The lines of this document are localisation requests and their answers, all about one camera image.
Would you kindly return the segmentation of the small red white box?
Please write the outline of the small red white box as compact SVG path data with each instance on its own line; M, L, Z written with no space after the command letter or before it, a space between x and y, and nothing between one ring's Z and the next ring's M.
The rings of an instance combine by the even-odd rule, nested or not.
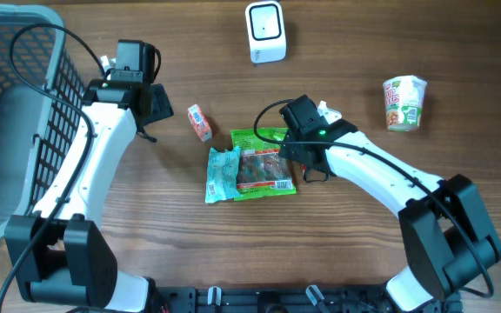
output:
M211 127L200 107L197 104L193 104L187 109L187 111L190 124L201 141L206 142L212 139Z

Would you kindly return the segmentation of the green gummy candy bag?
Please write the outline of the green gummy candy bag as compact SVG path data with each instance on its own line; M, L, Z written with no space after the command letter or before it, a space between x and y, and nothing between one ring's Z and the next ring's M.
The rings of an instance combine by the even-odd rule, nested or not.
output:
M253 129L231 130L231 141L241 156L236 201L297 193L288 161L278 155L280 146L258 138Z

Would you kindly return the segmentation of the instant noodle cup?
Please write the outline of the instant noodle cup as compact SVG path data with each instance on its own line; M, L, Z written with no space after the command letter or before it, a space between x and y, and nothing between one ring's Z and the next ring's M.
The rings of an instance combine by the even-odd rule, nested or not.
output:
M423 113L427 82L413 75L383 83L387 129L397 132L417 130Z

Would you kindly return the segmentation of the light teal snack packet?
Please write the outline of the light teal snack packet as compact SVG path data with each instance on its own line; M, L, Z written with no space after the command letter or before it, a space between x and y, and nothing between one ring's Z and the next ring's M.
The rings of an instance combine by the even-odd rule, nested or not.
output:
M237 190L241 150L236 146L224 152L210 149L207 166L206 203L216 203L240 196Z

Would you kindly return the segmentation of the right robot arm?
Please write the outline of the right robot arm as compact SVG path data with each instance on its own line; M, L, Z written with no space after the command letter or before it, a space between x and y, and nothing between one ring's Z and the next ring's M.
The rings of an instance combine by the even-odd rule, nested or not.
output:
M478 276L489 277L501 260L501 240L469 178L411 167L307 96L284 101L279 114L288 127L282 157L353 182L398 219L407 265L385 285L395 308L443 302Z

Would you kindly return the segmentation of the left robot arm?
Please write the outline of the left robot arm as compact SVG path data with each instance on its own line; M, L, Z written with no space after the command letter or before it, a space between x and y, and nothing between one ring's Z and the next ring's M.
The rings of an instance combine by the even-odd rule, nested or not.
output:
M144 126L173 110L161 84L93 80L83 95L81 122L50 188L29 215L14 215L4 231L11 282L32 303L76 311L149 312L155 283L119 270L101 230L104 200L123 153Z

